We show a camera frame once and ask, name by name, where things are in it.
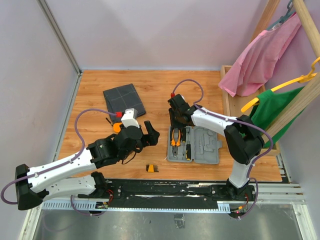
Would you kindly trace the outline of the black yellow thick screwdriver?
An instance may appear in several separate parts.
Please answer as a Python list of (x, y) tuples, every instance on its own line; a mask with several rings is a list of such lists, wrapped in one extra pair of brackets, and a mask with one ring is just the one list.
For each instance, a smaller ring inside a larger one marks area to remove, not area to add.
[(188, 142), (190, 138), (190, 129), (188, 127), (184, 127), (181, 130), (181, 140), (184, 144)]

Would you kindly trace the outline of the grey plastic tool case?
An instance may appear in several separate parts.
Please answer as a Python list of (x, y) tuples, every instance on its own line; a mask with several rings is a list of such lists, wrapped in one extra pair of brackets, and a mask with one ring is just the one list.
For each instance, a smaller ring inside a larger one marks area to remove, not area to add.
[[(191, 163), (217, 165), (220, 162), (219, 149), (222, 142), (218, 140), (218, 134), (203, 127), (187, 126), (189, 128), (189, 140), (187, 143), (180, 142), (178, 154), (173, 156), (171, 146), (171, 129), (168, 130), (167, 160), (176, 163)], [(186, 145), (191, 145), (191, 160), (186, 160)]]

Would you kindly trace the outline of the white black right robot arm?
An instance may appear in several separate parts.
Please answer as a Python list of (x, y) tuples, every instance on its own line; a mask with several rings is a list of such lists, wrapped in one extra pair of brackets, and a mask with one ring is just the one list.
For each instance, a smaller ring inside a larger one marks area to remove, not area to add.
[(225, 137), (233, 158), (231, 175), (226, 181), (226, 193), (232, 200), (240, 199), (249, 184), (252, 164), (265, 144), (258, 127), (247, 115), (231, 117), (209, 111), (198, 104), (190, 106), (180, 94), (172, 93), (168, 103), (172, 127), (201, 127)]

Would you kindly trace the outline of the orange black pliers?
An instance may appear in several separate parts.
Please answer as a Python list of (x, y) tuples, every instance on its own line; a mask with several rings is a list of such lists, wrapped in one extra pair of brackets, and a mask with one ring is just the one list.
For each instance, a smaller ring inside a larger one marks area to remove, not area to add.
[(170, 132), (170, 145), (174, 157), (178, 155), (179, 147), (181, 146), (182, 130), (180, 128), (172, 128)]

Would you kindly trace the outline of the orange tape measure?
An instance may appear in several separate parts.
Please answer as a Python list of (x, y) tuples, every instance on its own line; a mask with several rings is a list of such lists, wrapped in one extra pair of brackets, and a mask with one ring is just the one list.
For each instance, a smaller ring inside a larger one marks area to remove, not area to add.
[(114, 123), (114, 124), (113, 124), (113, 131), (114, 131), (115, 133), (119, 133), (119, 132), (121, 131), (121, 129), (122, 129), (121, 125), (122, 125), (121, 122), (116, 122), (116, 123)]

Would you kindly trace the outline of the black yellow slim screwdriver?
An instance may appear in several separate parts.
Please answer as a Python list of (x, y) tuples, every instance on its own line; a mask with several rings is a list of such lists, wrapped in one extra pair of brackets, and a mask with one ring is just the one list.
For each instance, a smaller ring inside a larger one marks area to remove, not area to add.
[(186, 148), (185, 148), (185, 157), (186, 157), (186, 160), (191, 160), (192, 159), (192, 156), (191, 156), (191, 154), (192, 154), (192, 151), (191, 151), (191, 144), (190, 143), (188, 143), (187, 145), (186, 145)]

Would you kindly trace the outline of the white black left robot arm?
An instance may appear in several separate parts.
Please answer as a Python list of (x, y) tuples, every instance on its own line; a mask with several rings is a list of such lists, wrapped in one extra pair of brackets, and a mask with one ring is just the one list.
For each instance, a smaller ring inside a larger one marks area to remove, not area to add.
[[(42, 202), (66, 195), (85, 195), (101, 198), (107, 193), (107, 184), (102, 173), (95, 170), (124, 161), (132, 153), (158, 144), (160, 133), (150, 121), (145, 121), (147, 133), (140, 127), (123, 127), (90, 143), (82, 152), (38, 167), (21, 164), (15, 169), (17, 208), (20, 211), (39, 206)], [(73, 176), (86, 171), (95, 171), (85, 181)]]

